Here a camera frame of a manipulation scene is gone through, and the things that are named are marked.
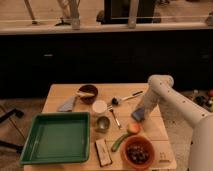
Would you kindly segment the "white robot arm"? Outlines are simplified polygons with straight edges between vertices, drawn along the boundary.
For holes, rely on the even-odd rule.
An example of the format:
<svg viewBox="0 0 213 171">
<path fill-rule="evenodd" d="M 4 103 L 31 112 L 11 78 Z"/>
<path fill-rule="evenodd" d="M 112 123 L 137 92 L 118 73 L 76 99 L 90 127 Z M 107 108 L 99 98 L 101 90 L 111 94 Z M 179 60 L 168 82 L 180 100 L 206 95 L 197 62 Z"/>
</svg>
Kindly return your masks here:
<svg viewBox="0 0 213 171">
<path fill-rule="evenodd" d="M 148 90 L 140 102 L 144 116 L 157 106 L 160 99 L 178 110 L 193 128 L 188 159 L 188 171 L 213 171 L 213 113 L 173 89 L 174 79 L 170 75 L 151 75 Z"/>
</svg>

